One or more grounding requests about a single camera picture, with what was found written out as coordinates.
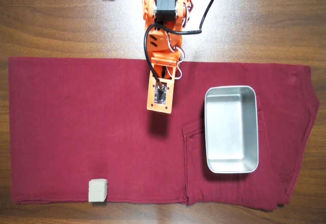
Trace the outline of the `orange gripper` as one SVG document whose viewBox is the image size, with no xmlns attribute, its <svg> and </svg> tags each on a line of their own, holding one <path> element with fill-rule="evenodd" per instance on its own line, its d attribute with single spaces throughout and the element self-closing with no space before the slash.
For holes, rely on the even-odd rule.
<svg viewBox="0 0 326 224">
<path fill-rule="evenodd" d="M 145 58 L 155 80 L 182 77 L 184 61 L 181 32 L 164 25 L 149 25 L 145 30 Z"/>
</svg>

